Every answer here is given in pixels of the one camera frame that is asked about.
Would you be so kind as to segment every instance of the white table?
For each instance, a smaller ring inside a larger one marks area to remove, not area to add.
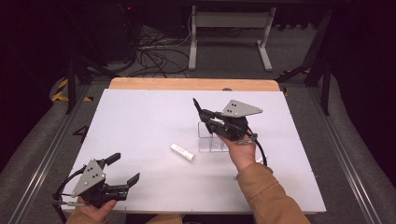
[[[233,178],[236,169],[228,154],[198,152],[199,118],[193,97],[201,108],[212,111],[220,111],[231,99],[262,108],[262,114],[247,120],[259,134],[275,177],[305,213],[326,211],[281,91],[105,90],[72,172],[89,159],[120,152],[121,159],[104,170],[106,182],[125,184],[136,173],[141,175],[127,201],[118,202],[115,211],[251,213]],[[195,154],[194,160],[171,151],[173,143]],[[70,193],[77,181],[71,181],[64,192]]]

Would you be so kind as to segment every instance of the white desk leg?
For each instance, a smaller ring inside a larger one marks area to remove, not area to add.
[[[197,26],[196,26],[196,6],[192,6],[191,12],[191,47],[190,47],[190,60],[189,60],[189,70],[195,69],[195,64],[197,60]]]
[[[276,10],[275,7],[271,8],[270,16],[267,20],[267,24],[265,25],[264,36],[262,37],[262,40],[257,41],[257,46],[259,48],[260,55],[262,56],[262,63],[264,64],[264,69],[267,72],[272,71],[272,65],[270,63],[270,59],[268,57],[267,51],[265,50],[265,44],[267,43],[268,35],[270,34],[271,25],[275,16],[275,10]]]

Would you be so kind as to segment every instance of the person's left hand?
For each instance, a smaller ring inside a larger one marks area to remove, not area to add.
[[[85,203],[81,197],[78,197],[79,203]],[[110,214],[111,210],[113,210],[114,206],[116,206],[117,201],[111,200],[105,203],[101,208],[96,208],[93,205],[81,206],[79,207],[79,211],[86,215],[87,217],[92,218],[95,221],[101,222],[105,221],[107,216]]]

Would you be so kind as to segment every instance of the hand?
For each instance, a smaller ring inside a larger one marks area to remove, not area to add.
[[[230,153],[231,160],[236,166],[236,169],[241,171],[250,164],[256,162],[256,144],[237,144],[236,141],[232,142],[225,137],[218,135],[218,137],[227,145]]]
[[[78,197],[78,202],[85,203],[81,197]],[[111,200],[105,203],[99,209],[93,205],[81,206],[78,209],[82,214],[86,215],[87,217],[90,217],[95,221],[101,222],[106,220],[107,216],[110,214],[111,210],[113,210],[114,206],[116,206],[116,204],[116,200]]]

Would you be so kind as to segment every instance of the white metal stand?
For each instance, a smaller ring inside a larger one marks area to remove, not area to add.
[[[197,57],[197,27],[247,27],[247,28],[265,28],[262,40],[257,41],[257,46],[262,56],[262,63],[265,71],[272,71],[272,65],[268,58],[265,44],[271,30],[276,9],[272,7],[269,12],[201,12],[192,7],[191,13],[191,48],[189,69],[194,70]]]

